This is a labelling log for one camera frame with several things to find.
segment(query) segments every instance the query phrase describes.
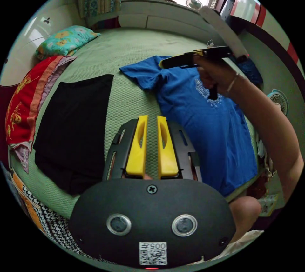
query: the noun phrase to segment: textured green bed sheet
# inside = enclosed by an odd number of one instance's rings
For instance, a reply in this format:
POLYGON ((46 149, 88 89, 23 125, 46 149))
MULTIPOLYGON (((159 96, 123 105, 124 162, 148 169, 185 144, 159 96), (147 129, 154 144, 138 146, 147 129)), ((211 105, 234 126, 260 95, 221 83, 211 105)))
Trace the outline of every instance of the textured green bed sheet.
MULTIPOLYGON (((157 178, 157 116, 160 109, 156 98, 145 93, 119 71, 119 67, 139 62, 154 55, 176 55, 206 47, 205 44, 180 35, 146 29, 119 28, 101 30, 101 36, 88 43, 75 54, 77 59, 72 62, 54 84, 46 101, 42 105, 36 121, 38 131, 42 116, 48 102, 60 82, 77 82, 103 74, 113 74, 113 84, 109 98, 105 128, 105 152, 121 124, 139 115, 148 115, 146 173, 157 178)), ((257 154, 255 131, 248 122, 253 150, 257 154)), ((29 155, 29 174, 26 174, 15 155, 11 156, 11 164, 16 173, 32 194, 44 205, 58 214, 69 218, 78 196, 71 196, 57 187, 35 165, 35 150, 29 155)), ((256 178, 235 190, 227 201, 232 200, 244 191, 256 178)))

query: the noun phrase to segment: qr code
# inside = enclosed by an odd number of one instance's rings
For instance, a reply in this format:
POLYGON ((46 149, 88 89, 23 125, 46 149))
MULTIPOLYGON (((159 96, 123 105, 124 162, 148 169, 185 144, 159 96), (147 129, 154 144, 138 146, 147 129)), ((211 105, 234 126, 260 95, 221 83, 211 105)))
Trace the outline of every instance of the qr code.
POLYGON ((140 242, 140 265, 167 265, 166 242, 140 242))

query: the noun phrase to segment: camera lens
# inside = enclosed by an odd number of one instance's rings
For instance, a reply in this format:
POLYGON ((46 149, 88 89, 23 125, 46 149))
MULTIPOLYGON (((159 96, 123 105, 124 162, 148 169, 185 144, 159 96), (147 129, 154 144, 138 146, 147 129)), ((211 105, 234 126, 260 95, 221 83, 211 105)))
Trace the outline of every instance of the camera lens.
POLYGON ((131 230, 131 221, 122 214, 114 214, 108 217, 106 222, 108 230, 114 235, 126 235, 131 230))
POLYGON ((179 233, 185 234, 194 227, 193 221, 189 218, 182 218, 177 222, 176 228, 179 233))
POLYGON ((190 236, 197 229, 197 220, 191 215, 180 215, 172 223, 172 231, 180 237, 190 236))

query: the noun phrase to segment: white fan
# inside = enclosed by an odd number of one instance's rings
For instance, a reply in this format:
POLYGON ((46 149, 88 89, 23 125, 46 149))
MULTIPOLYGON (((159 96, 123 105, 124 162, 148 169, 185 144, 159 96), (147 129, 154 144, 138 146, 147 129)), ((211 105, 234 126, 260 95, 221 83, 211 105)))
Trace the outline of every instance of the white fan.
POLYGON ((199 11, 203 6, 199 0, 187 0, 185 4, 187 7, 196 11, 199 11))
POLYGON ((272 92, 268 95, 268 97, 274 103, 280 104, 282 113, 284 115, 287 115, 289 104, 285 94, 282 91, 273 89, 272 92))

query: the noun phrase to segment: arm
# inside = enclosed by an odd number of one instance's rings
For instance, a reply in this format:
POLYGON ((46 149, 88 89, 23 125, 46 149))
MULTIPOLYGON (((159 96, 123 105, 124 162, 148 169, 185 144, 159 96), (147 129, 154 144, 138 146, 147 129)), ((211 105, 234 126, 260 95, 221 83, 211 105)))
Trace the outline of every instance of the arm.
POLYGON ((298 139, 290 121, 262 91, 240 76, 229 97, 239 105, 259 133, 274 162, 287 202, 304 167, 298 139))
MULTIPOLYGON (((226 94, 236 72, 224 61, 215 63, 194 56, 203 85, 211 89, 218 84, 220 94, 226 94)), ((238 76, 229 97, 239 105, 260 135, 279 175, 285 202, 290 198, 304 167, 295 131, 285 115, 256 86, 238 76)))

